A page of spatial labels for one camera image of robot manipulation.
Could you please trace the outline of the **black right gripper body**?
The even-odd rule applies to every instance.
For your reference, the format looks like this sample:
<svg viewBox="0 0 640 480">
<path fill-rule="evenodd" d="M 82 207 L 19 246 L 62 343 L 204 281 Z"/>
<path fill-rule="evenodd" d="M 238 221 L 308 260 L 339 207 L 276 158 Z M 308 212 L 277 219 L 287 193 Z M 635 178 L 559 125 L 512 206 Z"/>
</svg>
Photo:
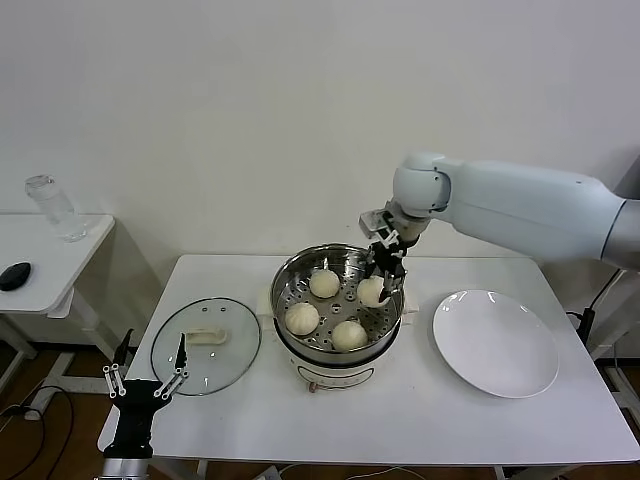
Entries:
<svg viewBox="0 0 640 480">
<path fill-rule="evenodd" d="M 381 242 L 375 242 L 369 246 L 369 249 L 373 249 L 375 252 L 376 269 L 373 275 L 383 278 L 385 271 L 394 272 L 404 269 L 403 259 L 407 254 L 406 242 L 399 241 L 398 243 L 391 244 L 389 247 L 385 247 Z"/>
</svg>

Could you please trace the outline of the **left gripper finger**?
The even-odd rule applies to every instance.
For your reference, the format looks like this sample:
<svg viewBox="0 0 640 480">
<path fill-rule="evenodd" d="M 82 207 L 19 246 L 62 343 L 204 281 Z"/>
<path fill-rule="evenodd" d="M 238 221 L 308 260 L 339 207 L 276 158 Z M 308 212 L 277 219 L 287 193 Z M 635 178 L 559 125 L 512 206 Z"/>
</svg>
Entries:
<svg viewBox="0 0 640 480">
<path fill-rule="evenodd" d="M 185 333 L 180 335 L 180 342 L 176 353 L 172 374 L 162 382 L 153 395 L 155 398 L 169 399 L 178 388 L 188 379 L 189 372 L 187 366 L 186 338 Z"/>
<path fill-rule="evenodd" d="M 133 332 L 133 329 L 127 331 L 115 350 L 112 363 L 105 365 L 102 369 L 107 386 L 107 393 L 110 398 L 124 397 L 126 395 L 126 388 L 124 387 L 120 370 L 126 364 Z"/>
</svg>

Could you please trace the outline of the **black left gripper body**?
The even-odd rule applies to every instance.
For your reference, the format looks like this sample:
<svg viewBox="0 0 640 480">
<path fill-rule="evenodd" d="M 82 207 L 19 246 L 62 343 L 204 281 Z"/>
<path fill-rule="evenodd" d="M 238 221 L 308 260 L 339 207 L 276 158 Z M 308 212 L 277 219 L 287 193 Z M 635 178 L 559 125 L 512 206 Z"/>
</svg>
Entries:
<svg viewBox="0 0 640 480">
<path fill-rule="evenodd" d="M 154 396 L 162 386 L 158 380 L 133 379 L 123 381 L 124 396 L 117 396 L 113 405 L 119 419 L 113 441 L 103 450 L 104 456 L 152 456 L 151 431 L 155 413 L 164 407 L 164 400 Z"/>
</svg>

